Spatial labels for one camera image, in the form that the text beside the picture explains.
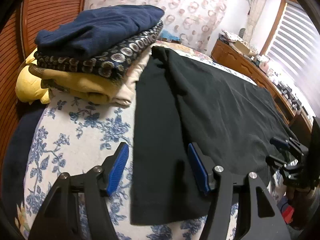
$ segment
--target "window blind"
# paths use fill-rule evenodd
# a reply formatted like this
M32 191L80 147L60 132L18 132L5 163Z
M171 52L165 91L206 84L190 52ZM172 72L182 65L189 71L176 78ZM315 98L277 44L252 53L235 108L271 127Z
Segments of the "window blind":
M284 12L266 55L278 62L283 71L307 98L320 115L319 82L312 75L319 75L316 59L319 59L320 35L303 8L286 0Z

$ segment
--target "wooden headboard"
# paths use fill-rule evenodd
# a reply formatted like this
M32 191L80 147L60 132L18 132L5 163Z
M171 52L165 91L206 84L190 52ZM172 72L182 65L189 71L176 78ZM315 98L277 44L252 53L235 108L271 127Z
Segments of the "wooden headboard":
M0 178L7 145L16 128L17 69L35 49L39 30L55 30L75 19L84 0L24 0L0 33Z

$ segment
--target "stack of folded clothes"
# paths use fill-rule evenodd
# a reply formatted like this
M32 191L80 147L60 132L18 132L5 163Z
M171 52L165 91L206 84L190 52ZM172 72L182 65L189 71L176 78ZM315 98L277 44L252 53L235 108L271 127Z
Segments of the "stack of folded clothes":
M118 5L81 12L35 40L37 64L29 72L41 88L57 88L97 104L130 104L134 83L151 55L164 11L151 5Z

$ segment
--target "beige cloth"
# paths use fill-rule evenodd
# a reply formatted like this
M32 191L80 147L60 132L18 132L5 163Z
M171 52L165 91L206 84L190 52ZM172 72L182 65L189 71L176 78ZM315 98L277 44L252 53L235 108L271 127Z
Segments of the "beige cloth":
M116 102L124 106L129 106L131 104L135 95L136 82L139 81L139 78L151 56L151 47L152 46L146 48L146 50L141 53L140 57L129 67L124 76L124 82L118 93L112 99L112 102Z

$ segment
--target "wall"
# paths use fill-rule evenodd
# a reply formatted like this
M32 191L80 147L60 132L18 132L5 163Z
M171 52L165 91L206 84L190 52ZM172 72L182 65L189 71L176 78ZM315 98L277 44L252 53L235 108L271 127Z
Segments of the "wall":
M250 44L253 45L258 52L263 48L269 33L275 22L281 0L266 0L266 4L263 8L258 23L254 29Z
M211 54L211 51L219 37L219 33L222 33L221 29L239 34L240 29L245 28L249 10L250 6L248 0L227 0L225 16L211 34L206 52L207 55Z

